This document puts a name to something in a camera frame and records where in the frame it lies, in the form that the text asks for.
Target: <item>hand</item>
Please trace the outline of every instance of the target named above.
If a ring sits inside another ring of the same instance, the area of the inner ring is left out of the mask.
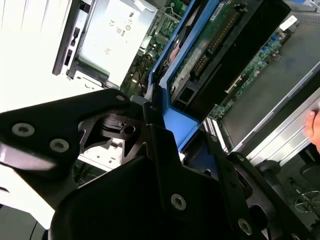
[[[305,135],[320,153],[320,112],[311,111],[305,121]]]

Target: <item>silver screw head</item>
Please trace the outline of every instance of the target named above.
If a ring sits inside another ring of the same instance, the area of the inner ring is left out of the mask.
[[[248,236],[250,236],[252,234],[252,228],[250,226],[250,224],[243,218],[239,218],[238,220],[238,224],[240,229],[247,234]]]
[[[12,132],[19,137],[30,137],[35,133],[35,128],[24,122],[17,123],[13,125]]]
[[[242,156],[240,156],[240,155],[238,155],[238,159],[239,159],[241,162],[244,162],[244,161],[245,161],[245,159],[244,159]]]
[[[300,240],[300,238],[295,233],[292,233],[291,236],[294,240]]]
[[[117,95],[116,98],[118,100],[120,100],[120,101],[124,101],[125,100],[125,98],[123,96],[121,96],[121,95]]]
[[[185,210],[187,207],[187,203],[185,199],[180,194],[177,194],[177,193],[172,194],[171,204],[180,211]]]
[[[64,139],[56,138],[50,142],[50,148],[57,153],[64,153],[69,149],[69,143]]]

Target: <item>blue plastic bracket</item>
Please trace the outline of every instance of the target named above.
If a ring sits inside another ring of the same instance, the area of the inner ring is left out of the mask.
[[[150,75],[149,75],[149,87],[154,82],[154,74],[156,70],[159,68],[161,61],[164,59],[167,51],[170,50],[170,47],[174,43],[174,39],[177,34],[180,32],[183,27],[185,21],[187,21],[187,15],[190,13],[194,3],[196,0],[192,0],[189,7],[185,11],[179,25],[174,31],[168,45],[164,49],[162,55],[156,62],[153,67]],[[170,99],[170,81],[173,79],[175,73],[177,72],[179,66],[182,64],[192,45],[196,41],[197,37],[207,24],[208,20],[212,16],[216,6],[218,5],[219,0],[209,0],[206,6],[203,9],[200,17],[196,21],[194,27],[192,28],[190,34],[185,40],[183,46],[181,47],[179,53],[177,54],[175,60],[168,68],[162,79],[160,80],[159,85],[163,90],[163,118],[166,129],[170,130],[173,135],[179,151],[185,146],[185,144],[189,141],[189,139],[194,135],[197,129],[200,126],[200,123],[193,119],[192,117],[186,115],[185,113],[175,109],[171,104]]]

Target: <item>black mounting arm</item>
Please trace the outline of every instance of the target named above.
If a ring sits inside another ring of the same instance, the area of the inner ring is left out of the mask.
[[[269,239],[313,239],[243,156],[227,157],[209,136],[199,156],[211,174],[184,166],[165,128],[162,89],[154,85],[147,96],[130,101],[106,89],[0,114],[0,164],[55,209],[52,240],[266,239],[265,228]],[[67,191],[79,154],[111,138],[124,140],[121,166]],[[272,209],[273,225],[259,224],[255,202]]]

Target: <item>wire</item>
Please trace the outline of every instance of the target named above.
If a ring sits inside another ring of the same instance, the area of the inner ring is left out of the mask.
[[[33,229],[32,229],[32,232],[31,232],[31,235],[30,235],[30,237],[29,237],[29,240],[31,240],[32,235],[34,234],[34,231],[35,231],[35,229],[36,229],[37,223],[38,223],[38,221],[35,221],[35,225],[34,225],[34,227],[33,227]]]

